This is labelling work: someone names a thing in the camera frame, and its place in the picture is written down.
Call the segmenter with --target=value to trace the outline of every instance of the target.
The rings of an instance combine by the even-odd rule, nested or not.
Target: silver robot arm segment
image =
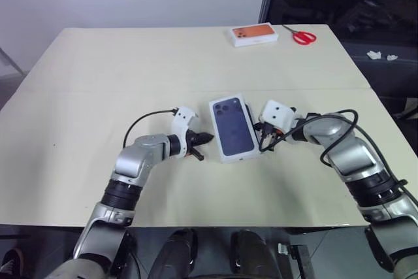
[[[325,116],[343,117],[339,113]],[[330,149],[326,158],[356,200],[363,218],[370,223],[366,237],[380,266],[394,272],[394,278],[418,278],[418,211],[411,199],[400,190],[400,182],[362,139],[349,131],[351,124],[338,118],[305,118],[295,110],[269,101],[260,116],[260,129],[284,134],[294,129],[286,140],[319,144]]]
[[[93,209],[74,249],[74,259],[47,278],[101,279],[117,276],[125,265],[132,243],[126,227],[153,166],[170,156],[203,156],[194,148],[211,141],[209,133],[195,133],[189,126],[197,115],[187,107],[175,112],[172,135],[139,137],[119,154],[104,195]]]

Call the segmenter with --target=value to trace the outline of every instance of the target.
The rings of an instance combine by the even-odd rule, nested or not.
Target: beige tabletop
[[[66,29],[0,111],[0,223],[83,226],[110,178],[126,129],[153,110],[188,106],[213,131],[208,102],[241,92],[258,115],[268,99],[301,112],[353,108],[394,173],[418,190],[417,159],[367,81],[324,25],[299,46],[233,48],[226,27]],[[135,137],[170,132],[170,115],[141,121]],[[322,149],[281,144],[221,164],[216,142],[156,166],[134,226],[365,224]]]

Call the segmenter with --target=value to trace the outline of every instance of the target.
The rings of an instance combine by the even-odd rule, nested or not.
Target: crumpled paper
[[[376,59],[381,59],[381,52],[374,52],[374,51],[369,51],[366,54],[370,59],[376,60]]]
[[[393,61],[393,60],[398,59],[398,56],[397,55],[387,55],[386,59],[387,59],[387,61]]]

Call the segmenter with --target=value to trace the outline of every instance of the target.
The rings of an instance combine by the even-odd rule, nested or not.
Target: iphone box
[[[229,35],[235,47],[276,42],[279,37],[270,23],[234,27],[229,30]]]
[[[260,155],[253,123],[241,95],[211,101],[209,107],[223,163]]]

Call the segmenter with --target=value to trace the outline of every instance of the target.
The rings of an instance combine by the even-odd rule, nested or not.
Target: floor
[[[202,274],[230,274],[228,249],[232,232],[240,228],[198,228],[199,252],[193,276]],[[363,227],[346,227],[301,235],[289,235],[282,228],[246,228],[263,237],[272,252],[277,255],[277,244],[288,240],[291,244],[305,244],[311,255],[316,278],[392,278],[379,267],[364,237]],[[138,241],[137,256],[140,259],[142,278],[148,272],[160,248],[175,228],[132,228]],[[0,226],[0,235],[19,233],[29,235],[19,240],[0,240],[0,257],[15,245],[25,254],[25,275],[42,279],[66,259],[70,258],[78,233],[66,229],[46,227]],[[284,265],[285,256],[279,257]],[[300,278],[296,261],[290,262],[291,271],[280,267],[283,279]],[[135,279],[137,274],[128,262],[123,279]]]

